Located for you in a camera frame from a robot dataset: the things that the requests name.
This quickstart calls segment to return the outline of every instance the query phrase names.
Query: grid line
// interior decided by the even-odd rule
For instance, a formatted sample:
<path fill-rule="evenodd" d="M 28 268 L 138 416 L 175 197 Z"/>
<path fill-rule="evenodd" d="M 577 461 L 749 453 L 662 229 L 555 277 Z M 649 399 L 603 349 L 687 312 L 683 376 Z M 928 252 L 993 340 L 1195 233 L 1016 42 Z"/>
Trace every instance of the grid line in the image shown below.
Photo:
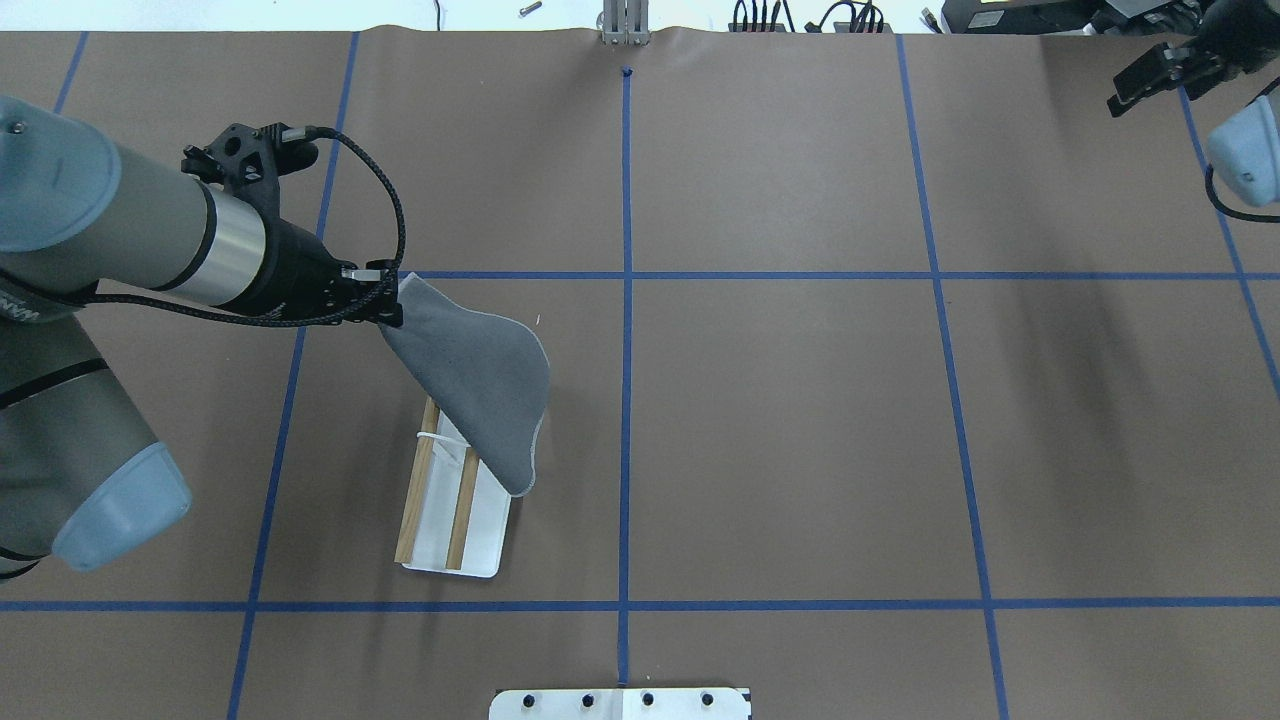
<path fill-rule="evenodd" d="M 467 281 L 1130 281 L 1238 282 L 1240 273 L 1076 270 L 401 270 L 402 277 Z M 1251 282 L 1280 281 L 1280 273 L 1243 273 Z"/>
<path fill-rule="evenodd" d="M 942 359 L 947 368 L 947 388 L 951 395 L 951 416 L 956 428 L 956 448 L 960 454 L 960 474 L 964 479 L 965 505 L 969 510 L 969 532 L 973 538 L 973 555 L 978 566 L 978 588 L 982 600 L 991 602 L 991 578 L 987 571 L 987 551 L 982 537 L 982 518 L 978 512 L 978 492 L 973 484 L 973 465 L 969 461 L 969 439 L 965 433 L 964 405 L 960 401 L 960 383 L 956 378 L 955 352 L 951 347 L 951 328 L 947 322 L 947 304 L 942 293 L 942 278 L 938 265 L 938 247 L 933 237 L 933 215 L 929 210 L 929 193 L 924 182 L 924 161 L 920 158 L 920 137 L 915 127 L 915 106 L 911 101 L 911 78 L 906 67 L 906 47 L 902 36 L 893 37 L 897 42 L 897 67 L 902 77 L 902 102 L 906 109 L 908 135 L 911 140 L 911 163 L 915 167 L 915 190 L 920 201 L 920 222 L 924 224 L 924 245 L 929 254 L 929 272 L 933 274 L 933 304 L 938 314 L 938 332 L 942 340 Z M 1009 700 L 1005 693 L 1004 661 L 1000 657 L 1000 635 L 996 629 L 996 611 L 983 609 L 987 628 L 987 652 L 991 656 L 991 674 L 996 694 L 996 708 L 1001 720 L 1009 720 Z"/>
<path fill-rule="evenodd" d="M 622 67 L 622 421 L 618 461 L 618 685 L 630 680 L 631 657 L 631 76 Z"/>
<path fill-rule="evenodd" d="M 347 119 L 347 101 L 351 97 L 351 79 L 356 68 L 356 53 L 360 50 L 360 33 L 351 33 L 347 49 L 347 68 L 342 81 L 342 96 L 338 100 L 338 117 L 334 128 L 342 132 Z M 338 172 L 338 142 L 329 151 L 329 167 L 325 176 L 324 193 L 320 197 L 320 213 L 316 218 L 316 237 L 324 241 L 325 223 L 329 215 L 329 202 L 333 197 L 333 181 Z M 253 642 L 253 623 L 257 618 L 259 594 L 262 589 L 262 571 L 266 566 L 266 548 L 271 538 L 271 521 L 275 518 L 275 498 L 280 487 L 280 471 L 284 468 L 284 450 L 289 441 L 289 424 L 293 419 L 293 401 L 297 396 L 298 372 L 302 368 L 302 350 L 307 340 L 307 328 L 298 328 L 293 342 L 293 357 L 289 363 L 289 379 L 284 389 L 284 402 L 280 409 L 280 429 L 275 441 L 275 456 L 271 460 L 271 475 L 262 503 L 262 524 L 257 536 L 257 551 L 253 556 L 253 574 L 250 580 L 248 601 L 244 607 L 244 624 L 241 629 L 239 650 L 236 653 L 236 671 L 232 676 L 230 698 L 227 703 L 227 720 L 239 715 L 241 693 L 244 689 L 244 674 L 248 670 L 248 653 Z"/>
<path fill-rule="evenodd" d="M 617 612 L 613 600 L 526 601 L 260 601 L 256 612 L 338 614 L 495 614 L 495 612 Z M 1142 609 L 1280 609 L 1280 596 L 1134 596 L 1134 597 L 993 597 L 982 598 L 864 598 L 864 600 L 631 600 L 632 612 L 900 612 L 979 610 L 1142 610 Z M 147 600 L 13 600 L 0 601 L 0 612 L 244 612 L 248 602 Z"/>
<path fill-rule="evenodd" d="M 1181 100 L 1183 105 L 1183 119 L 1187 122 L 1187 133 L 1192 138 L 1192 147 L 1196 150 L 1196 160 L 1199 163 L 1201 173 L 1208 169 L 1208 161 L 1204 159 L 1204 149 L 1201 147 L 1199 132 L 1196 129 L 1196 117 L 1192 114 L 1192 104 L 1187 97 L 1187 91 L 1181 87 L 1178 88 L 1178 97 Z M 1235 278 L 1240 282 L 1240 295 L 1244 296 L 1244 305 L 1249 310 L 1249 322 L 1253 324 L 1253 333 L 1258 338 L 1258 347 L 1262 350 L 1262 360 L 1267 365 L 1267 373 L 1271 374 L 1271 388 L 1276 393 L 1276 398 L 1280 398 L 1280 370 L 1276 369 L 1275 356 L 1271 354 L 1271 343 L 1267 342 L 1267 332 L 1262 327 L 1262 318 L 1258 315 L 1258 306 L 1253 302 L 1253 291 L 1249 290 L 1249 279 L 1244 273 L 1244 261 L 1240 260 L 1240 252 L 1235 247 L 1235 237 L 1231 234 L 1231 225 L 1228 224 L 1226 217 L 1222 213 L 1213 210 L 1217 215 L 1217 227 L 1222 231 L 1222 241 L 1226 242 L 1226 252 L 1231 256 L 1231 265 L 1235 268 Z"/>
<path fill-rule="evenodd" d="M 76 41 L 76 51 L 72 53 L 72 61 L 67 65 L 67 77 L 63 78 L 63 87 L 58 90 L 58 101 L 54 102 L 54 114 L 61 115 L 63 106 L 67 105 L 67 96 L 72 92 L 72 83 L 76 81 L 76 70 L 79 69 L 81 58 L 84 56 L 84 46 L 88 44 L 88 31 L 81 33 Z"/>

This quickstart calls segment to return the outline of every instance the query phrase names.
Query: gray cloth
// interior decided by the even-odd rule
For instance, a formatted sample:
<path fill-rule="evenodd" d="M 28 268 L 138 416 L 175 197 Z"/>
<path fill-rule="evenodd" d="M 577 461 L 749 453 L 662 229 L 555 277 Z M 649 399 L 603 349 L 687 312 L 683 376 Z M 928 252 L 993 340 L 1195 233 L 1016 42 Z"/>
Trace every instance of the gray cloth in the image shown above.
<path fill-rule="evenodd" d="M 467 310 L 417 275 L 401 283 L 399 302 L 404 324 L 381 325 L 383 338 L 502 487 L 526 495 L 550 395 L 543 343 L 521 323 Z"/>

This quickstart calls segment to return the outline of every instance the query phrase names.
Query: black cable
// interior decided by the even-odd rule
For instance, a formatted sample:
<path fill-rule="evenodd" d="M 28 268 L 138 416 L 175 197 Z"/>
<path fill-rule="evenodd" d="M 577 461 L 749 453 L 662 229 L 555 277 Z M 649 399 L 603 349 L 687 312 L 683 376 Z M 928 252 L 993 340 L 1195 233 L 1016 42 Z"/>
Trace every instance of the black cable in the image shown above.
<path fill-rule="evenodd" d="M 870 19 L 872 10 L 874 9 L 876 6 L 870 4 L 870 0 L 868 0 L 868 3 L 863 5 L 863 12 L 858 13 L 855 23 L 849 27 L 849 32 L 867 32 L 869 29 L 868 20 Z"/>
<path fill-rule="evenodd" d="M 390 290 L 393 283 L 397 283 L 399 281 L 398 270 L 401 260 L 404 259 L 404 238 L 407 234 L 404 231 L 404 208 L 401 205 L 399 195 L 396 192 L 396 187 L 392 186 L 392 181 L 387 177 L 387 173 L 383 172 L 383 169 L 378 165 L 376 161 L 374 161 L 374 159 L 369 155 L 369 152 L 365 152 L 365 149 L 356 145 L 353 140 L 351 140 L 346 135 L 333 128 L 325 128 L 325 127 L 315 128 L 315 137 L 323 137 L 338 141 L 346 145 L 347 149 L 349 149 L 352 152 L 355 152 L 356 156 L 360 158 L 360 160 L 365 163 L 365 165 L 367 165 L 370 170 L 372 170 L 374 176 L 378 177 L 378 182 L 383 183 L 383 188 L 387 190 L 387 195 L 390 197 L 392 209 L 396 211 L 396 236 L 397 236 L 396 258 L 389 263 L 388 268 L 384 270 L 383 279 L 378 281 L 378 284 L 369 288 L 369 292 L 366 292 L 362 297 L 357 299 L 355 302 L 347 305 L 342 310 L 335 310 L 326 315 L 319 315 L 315 318 L 303 318 L 301 320 L 275 320 L 271 318 L 262 318 L 262 316 L 246 318 L 242 315 L 232 315 L 229 313 L 211 313 L 209 310 L 201 310 L 198 307 L 191 307 L 188 305 L 179 305 L 177 302 L 157 300 L 155 297 L 146 297 L 143 295 L 131 295 L 131 293 L 99 295 L 93 292 L 88 295 L 59 296 L 32 287 L 31 284 L 18 281 L 13 275 L 9 275 L 3 270 L 0 270 L 0 277 L 13 282 L 14 284 L 22 287 L 23 290 L 31 292 L 37 297 L 52 302 L 60 302 L 63 305 L 83 306 L 83 305 L 99 305 L 108 302 L 119 302 L 124 305 L 142 305 L 146 307 L 155 307 L 156 310 L 168 310 L 169 313 L 177 313 L 179 315 L 187 315 L 189 318 L 197 318 L 201 320 L 212 320 L 215 323 L 228 323 L 233 325 L 252 325 L 259 328 L 301 328 L 305 325 L 329 325 L 340 323 L 342 320 L 346 320 L 347 318 L 349 318 L 351 315 L 353 315 L 355 313 L 357 313 L 358 310 L 372 302 L 375 299 L 381 296 L 383 292 Z"/>
<path fill-rule="evenodd" d="M 827 24 L 827 18 L 831 13 L 840 8 L 841 5 L 849 8 L 849 32 L 872 32 L 870 23 L 876 22 L 874 18 L 879 17 L 879 29 L 876 32 L 883 32 L 884 29 L 884 13 L 879 8 L 876 8 L 869 0 L 860 3 L 858 0 L 837 0 L 832 6 L 827 8 L 827 12 L 822 14 L 822 19 L 817 24 L 805 24 L 805 31 L 808 32 L 822 32 L 823 26 Z"/>
<path fill-rule="evenodd" d="M 782 0 L 782 9 L 787 13 L 787 27 L 791 28 L 791 32 L 795 32 L 796 22 L 791 19 L 791 3 Z"/>
<path fill-rule="evenodd" d="M 827 8 L 827 12 L 822 14 L 822 19 L 818 20 L 818 32 L 822 32 L 822 26 L 827 24 L 827 18 L 829 18 L 831 13 L 841 5 L 849 8 L 849 24 L 851 26 L 854 23 L 854 18 L 858 17 L 858 8 L 854 6 L 852 0 L 837 0 L 836 4 Z"/>
<path fill-rule="evenodd" d="M 1213 190 L 1213 165 L 1204 169 L 1204 192 L 1208 195 L 1208 201 L 1213 204 L 1213 208 L 1217 208 L 1217 211 L 1228 218 L 1249 223 L 1280 223 L 1280 215 L 1254 215 L 1252 213 L 1233 210 L 1222 204 L 1222 200 L 1217 196 L 1217 191 Z"/>

